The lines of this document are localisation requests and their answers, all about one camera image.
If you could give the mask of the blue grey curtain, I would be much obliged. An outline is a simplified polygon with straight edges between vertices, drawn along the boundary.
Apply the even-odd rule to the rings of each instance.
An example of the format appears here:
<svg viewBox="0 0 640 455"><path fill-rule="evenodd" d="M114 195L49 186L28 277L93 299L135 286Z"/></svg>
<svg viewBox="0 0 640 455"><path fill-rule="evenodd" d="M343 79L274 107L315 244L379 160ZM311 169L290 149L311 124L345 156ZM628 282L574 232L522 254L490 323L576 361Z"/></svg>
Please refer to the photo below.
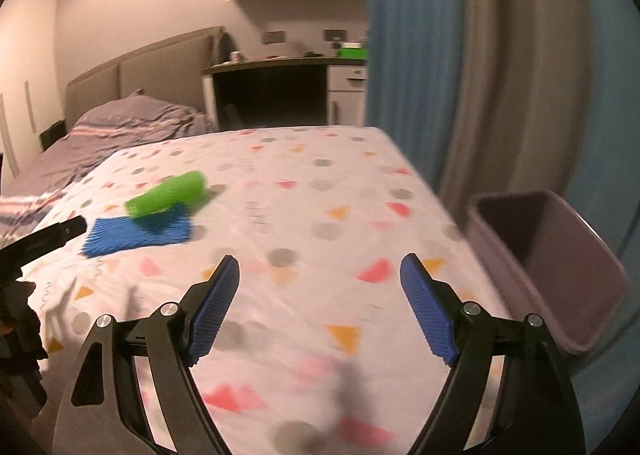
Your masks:
<svg viewBox="0 0 640 455"><path fill-rule="evenodd" d="M639 0L368 0L367 119L459 224L483 193L547 190L628 289L573 383L588 449L639 449Z"/></svg>

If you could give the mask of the grey upholstered headboard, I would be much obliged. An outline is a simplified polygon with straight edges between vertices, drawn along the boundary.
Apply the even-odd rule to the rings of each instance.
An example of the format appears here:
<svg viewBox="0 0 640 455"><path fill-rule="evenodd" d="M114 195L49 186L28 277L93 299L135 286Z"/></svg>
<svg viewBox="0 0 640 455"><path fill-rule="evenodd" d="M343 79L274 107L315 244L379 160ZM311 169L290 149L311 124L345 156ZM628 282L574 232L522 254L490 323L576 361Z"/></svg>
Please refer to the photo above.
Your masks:
<svg viewBox="0 0 640 455"><path fill-rule="evenodd" d="M67 126L88 111L135 92L206 111L202 71L224 62L230 45L222 26L154 42L91 68L65 88Z"/></svg>

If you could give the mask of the blue foam net sleeve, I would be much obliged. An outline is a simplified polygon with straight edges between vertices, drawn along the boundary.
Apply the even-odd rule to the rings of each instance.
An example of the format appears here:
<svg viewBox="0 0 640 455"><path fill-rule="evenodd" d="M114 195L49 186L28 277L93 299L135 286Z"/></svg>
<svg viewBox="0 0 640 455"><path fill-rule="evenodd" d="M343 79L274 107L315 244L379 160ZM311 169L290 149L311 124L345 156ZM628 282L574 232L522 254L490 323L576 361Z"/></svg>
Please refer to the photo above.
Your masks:
<svg viewBox="0 0 640 455"><path fill-rule="evenodd" d="M190 241L192 231L189 210L180 204L138 219L99 218L93 223L81 253L96 258L131 249L181 244Z"/></svg>

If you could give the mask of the purple trash bin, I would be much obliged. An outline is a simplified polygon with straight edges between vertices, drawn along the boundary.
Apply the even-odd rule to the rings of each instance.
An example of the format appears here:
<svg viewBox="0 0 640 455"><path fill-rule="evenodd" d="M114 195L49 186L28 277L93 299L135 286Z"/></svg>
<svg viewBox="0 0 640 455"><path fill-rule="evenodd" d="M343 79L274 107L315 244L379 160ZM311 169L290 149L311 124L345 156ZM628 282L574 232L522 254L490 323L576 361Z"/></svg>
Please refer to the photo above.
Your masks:
<svg viewBox="0 0 640 455"><path fill-rule="evenodd" d="M464 233L513 319L539 314L567 353L589 352L626 296L620 261L553 192L476 195Z"/></svg>

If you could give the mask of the black bedside table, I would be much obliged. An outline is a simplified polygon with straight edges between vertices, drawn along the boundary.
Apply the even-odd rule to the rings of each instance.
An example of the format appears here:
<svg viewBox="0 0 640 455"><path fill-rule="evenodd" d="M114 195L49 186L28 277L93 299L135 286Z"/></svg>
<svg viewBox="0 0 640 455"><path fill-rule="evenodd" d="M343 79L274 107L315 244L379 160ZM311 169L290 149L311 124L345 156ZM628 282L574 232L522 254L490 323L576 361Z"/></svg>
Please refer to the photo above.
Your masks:
<svg viewBox="0 0 640 455"><path fill-rule="evenodd" d="M41 134L39 134L39 141L41 145L41 149L43 151L47 151L50 147L58 142L58 140L63 139L67 134L66 123L64 119L58 120L54 124L52 124L46 130L43 130Z"/></svg>

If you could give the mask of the white drawer cabinet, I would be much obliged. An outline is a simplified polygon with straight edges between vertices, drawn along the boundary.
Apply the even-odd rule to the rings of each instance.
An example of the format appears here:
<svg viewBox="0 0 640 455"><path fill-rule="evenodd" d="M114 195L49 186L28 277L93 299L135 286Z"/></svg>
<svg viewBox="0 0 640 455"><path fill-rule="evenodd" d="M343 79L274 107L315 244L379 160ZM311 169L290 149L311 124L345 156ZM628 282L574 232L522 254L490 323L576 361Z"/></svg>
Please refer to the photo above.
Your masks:
<svg viewBox="0 0 640 455"><path fill-rule="evenodd" d="M329 125L362 127L366 119L368 70L364 65L331 65L326 70Z"/></svg>

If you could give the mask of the green box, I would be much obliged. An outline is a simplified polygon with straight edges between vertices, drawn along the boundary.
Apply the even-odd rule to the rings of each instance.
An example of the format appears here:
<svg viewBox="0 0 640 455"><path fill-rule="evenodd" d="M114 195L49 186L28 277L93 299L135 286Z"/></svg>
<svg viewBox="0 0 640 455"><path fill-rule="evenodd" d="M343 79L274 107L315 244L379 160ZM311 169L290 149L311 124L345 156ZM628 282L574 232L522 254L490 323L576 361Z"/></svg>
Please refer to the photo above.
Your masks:
<svg viewBox="0 0 640 455"><path fill-rule="evenodd" d="M346 60L366 60L368 58L368 48L360 42L342 42L337 49L336 56Z"/></svg>

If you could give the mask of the white wardrobe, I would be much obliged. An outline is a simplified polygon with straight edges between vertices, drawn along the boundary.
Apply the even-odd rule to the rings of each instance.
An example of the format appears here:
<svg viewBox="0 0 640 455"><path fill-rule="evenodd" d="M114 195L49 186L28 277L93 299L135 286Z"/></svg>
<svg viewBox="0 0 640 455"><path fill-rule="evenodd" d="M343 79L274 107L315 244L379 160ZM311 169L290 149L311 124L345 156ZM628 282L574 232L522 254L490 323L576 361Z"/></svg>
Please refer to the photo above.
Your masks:
<svg viewBox="0 0 640 455"><path fill-rule="evenodd" d="M40 134L63 118L54 59L56 2L6 0L1 7L2 186L42 152Z"/></svg>

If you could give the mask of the green foam net sleeve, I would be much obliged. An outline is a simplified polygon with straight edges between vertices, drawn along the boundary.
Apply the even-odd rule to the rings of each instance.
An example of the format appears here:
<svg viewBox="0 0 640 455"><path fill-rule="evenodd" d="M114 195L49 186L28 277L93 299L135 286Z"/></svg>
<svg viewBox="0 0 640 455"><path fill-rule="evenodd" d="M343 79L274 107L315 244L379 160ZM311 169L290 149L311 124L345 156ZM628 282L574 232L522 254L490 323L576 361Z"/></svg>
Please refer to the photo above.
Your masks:
<svg viewBox="0 0 640 455"><path fill-rule="evenodd" d="M206 177L198 170L171 177L126 201L126 214L130 218L138 219L164 212L177 204L189 205L204 195L206 182Z"/></svg>

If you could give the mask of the dark desk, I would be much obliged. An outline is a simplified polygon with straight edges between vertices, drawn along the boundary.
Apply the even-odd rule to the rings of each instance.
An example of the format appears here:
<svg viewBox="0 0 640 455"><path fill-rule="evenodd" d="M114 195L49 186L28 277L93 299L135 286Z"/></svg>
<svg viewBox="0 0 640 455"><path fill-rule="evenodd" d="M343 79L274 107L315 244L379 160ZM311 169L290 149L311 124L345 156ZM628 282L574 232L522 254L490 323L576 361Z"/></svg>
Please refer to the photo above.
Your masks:
<svg viewBox="0 0 640 455"><path fill-rule="evenodd" d="M202 71L206 112L220 131L329 125L326 70L331 65L367 67L363 60L318 56L209 67Z"/></svg>

